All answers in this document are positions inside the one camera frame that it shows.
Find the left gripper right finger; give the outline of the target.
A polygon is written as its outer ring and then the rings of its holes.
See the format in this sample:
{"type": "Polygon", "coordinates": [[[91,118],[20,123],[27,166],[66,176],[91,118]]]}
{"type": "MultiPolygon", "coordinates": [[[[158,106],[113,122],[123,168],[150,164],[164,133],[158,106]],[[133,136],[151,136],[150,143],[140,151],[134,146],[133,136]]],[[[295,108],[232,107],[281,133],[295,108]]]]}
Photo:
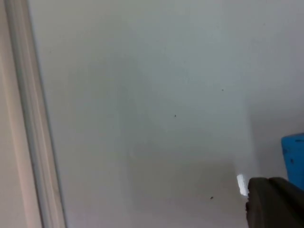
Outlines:
{"type": "Polygon", "coordinates": [[[269,182],[278,191],[294,219],[304,227],[304,191],[280,177],[272,177],[269,182]]]}

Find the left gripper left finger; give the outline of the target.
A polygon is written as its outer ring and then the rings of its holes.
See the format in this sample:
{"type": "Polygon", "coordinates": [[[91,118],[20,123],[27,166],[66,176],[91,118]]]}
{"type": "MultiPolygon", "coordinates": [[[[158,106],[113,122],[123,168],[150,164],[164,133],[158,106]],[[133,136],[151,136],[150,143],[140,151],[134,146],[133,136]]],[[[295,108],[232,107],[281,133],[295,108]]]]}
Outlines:
{"type": "Polygon", "coordinates": [[[274,201],[278,194],[274,187],[276,178],[251,178],[248,183],[246,219],[250,228],[276,228],[278,217],[274,201]]]}

